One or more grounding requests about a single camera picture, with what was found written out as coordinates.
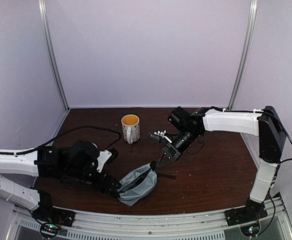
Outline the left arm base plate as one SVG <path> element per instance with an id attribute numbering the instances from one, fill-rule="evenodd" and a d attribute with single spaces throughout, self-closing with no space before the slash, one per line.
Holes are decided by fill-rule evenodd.
<path id="1" fill-rule="evenodd" d="M 34 211 L 29 210 L 29 213 L 39 223 L 39 233 L 45 239 L 52 239 L 65 231 L 62 227 L 72 227 L 75 219 L 74 211 L 55 207 L 49 209 L 39 207 Z"/>

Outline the black hair comb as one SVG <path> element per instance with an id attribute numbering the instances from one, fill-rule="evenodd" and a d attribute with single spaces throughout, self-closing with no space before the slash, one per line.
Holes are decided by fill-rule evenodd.
<path id="1" fill-rule="evenodd" d="M 162 173 L 156 173 L 158 178 L 167 178 L 171 180 L 175 180 L 176 176 L 175 175 L 170 175 L 170 174 L 162 174 Z"/>

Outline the grey zippered pouch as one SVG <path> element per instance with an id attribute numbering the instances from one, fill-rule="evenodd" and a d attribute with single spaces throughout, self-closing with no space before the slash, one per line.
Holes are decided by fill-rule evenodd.
<path id="1" fill-rule="evenodd" d="M 119 181 L 120 188 L 110 196 L 127 206 L 133 206 L 156 187 L 158 177 L 155 169 L 155 161 L 136 168 Z"/>

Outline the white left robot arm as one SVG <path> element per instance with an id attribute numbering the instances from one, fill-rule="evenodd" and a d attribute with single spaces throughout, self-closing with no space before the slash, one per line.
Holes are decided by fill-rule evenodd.
<path id="1" fill-rule="evenodd" d="M 0 196 L 33 212 L 51 212 L 51 195 L 24 188 L 3 174 L 26 175 L 63 181 L 73 179 L 92 185 L 98 193 L 112 194 L 121 184 L 105 172 L 105 164 L 118 156 L 116 149 L 99 150 L 97 145 L 79 140 L 71 147 L 39 146 L 21 152 L 0 149 Z"/>

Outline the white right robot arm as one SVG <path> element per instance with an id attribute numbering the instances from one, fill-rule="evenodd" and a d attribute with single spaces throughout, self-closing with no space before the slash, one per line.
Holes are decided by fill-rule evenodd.
<path id="1" fill-rule="evenodd" d="M 273 106 L 253 110 L 228 110 L 201 107 L 189 113 L 177 107 L 168 121 L 179 131 L 173 139 L 167 138 L 157 167 L 176 162 L 199 136 L 206 132 L 239 133 L 258 168 L 256 178 L 246 202 L 245 210 L 256 214 L 277 180 L 287 133 Z"/>

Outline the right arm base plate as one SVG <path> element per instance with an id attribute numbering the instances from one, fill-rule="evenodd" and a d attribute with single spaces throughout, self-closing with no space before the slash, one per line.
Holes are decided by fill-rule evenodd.
<path id="1" fill-rule="evenodd" d="M 240 227 L 246 237 L 256 237 L 261 231 L 260 219 L 268 216 L 265 209 L 256 211 L 248 207 L 232 208 L 225 211 L 227 225 Z"/>

